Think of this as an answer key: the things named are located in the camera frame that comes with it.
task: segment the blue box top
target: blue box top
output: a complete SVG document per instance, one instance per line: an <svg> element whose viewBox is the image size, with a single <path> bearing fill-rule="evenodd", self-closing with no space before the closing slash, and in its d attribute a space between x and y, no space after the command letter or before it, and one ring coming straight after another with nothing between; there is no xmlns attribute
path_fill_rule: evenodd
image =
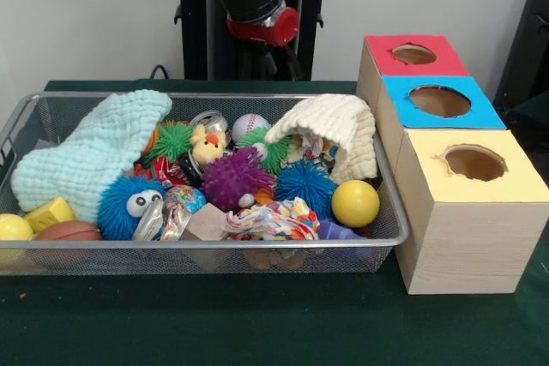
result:
<svg viewBox="0 0 549 366"><path fill-rule="evenodd" d="M402 123L410 129L506 129L470 76L384 76Z"/></svg>

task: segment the red box top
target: red box top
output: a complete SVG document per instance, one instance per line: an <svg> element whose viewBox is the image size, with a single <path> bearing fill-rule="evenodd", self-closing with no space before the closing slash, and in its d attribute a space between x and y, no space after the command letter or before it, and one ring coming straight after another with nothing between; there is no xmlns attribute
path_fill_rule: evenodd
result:
<svg viewBox="0 0 549 366"><path fill-rule="evenodd" d="M381 75L469 76L465 64L444 36L403 34L366 36Z"/></svg>

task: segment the stacked boxes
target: stacked boxes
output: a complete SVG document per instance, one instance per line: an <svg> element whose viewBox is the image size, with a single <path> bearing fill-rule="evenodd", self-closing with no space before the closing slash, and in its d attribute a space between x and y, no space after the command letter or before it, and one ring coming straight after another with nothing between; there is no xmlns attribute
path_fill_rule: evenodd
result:
<svg viewBox="0 0 549 366"><path fill-rule="evenodd" d="M411 225L410 294L511 293L549 189L441 36L368 36L357 94L375 113Z"/></svg>

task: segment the knitted cloth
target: knitted cloth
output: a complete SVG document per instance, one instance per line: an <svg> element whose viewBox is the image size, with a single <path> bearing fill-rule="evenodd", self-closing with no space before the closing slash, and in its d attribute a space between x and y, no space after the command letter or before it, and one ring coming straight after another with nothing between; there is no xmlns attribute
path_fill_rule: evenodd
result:
<svg viewBox="0 0 549 366"><path fill-rule="evenodd" d="M95 224L103 192L133 167L171 108L172 100L153 90L109 96L61 145L19 162L11 181L19 206L28 212L63 197L77 219Z"/></svg>
<svg viewBox="0 0 549 366"><path fill-rule="evenodd" d="M377 175L374 116L364 100L348 94L321 94L297 103L266 134L275 143L287 135L311 132L339 147L332 178L339 184Z"/></svg>

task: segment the circular hole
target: circular hole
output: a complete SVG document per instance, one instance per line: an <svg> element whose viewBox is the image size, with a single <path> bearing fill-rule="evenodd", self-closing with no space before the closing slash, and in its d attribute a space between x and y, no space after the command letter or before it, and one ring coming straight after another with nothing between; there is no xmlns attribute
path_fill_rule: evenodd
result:
<svg viewBox="0 0 549 366"><path fill-rule="evenodd" d="M393 56L404 63L428 64L437 60L437 55L424 46L407 43L392 50Z"/></svg>
<svg viewBox="0 0 549 366"><path fill-rule="evenodd" d="M440 117L457 117L471 110L471 101L450 87L422 86L410 99L424 112Z"/></svg>
<svg viewBox="0 0 549 366"><path fill-rule="evenodd" d="M507 171L505 161L493 151L475 145L450 148L443 156L449 168L468 179L490 182Z"/></svg>

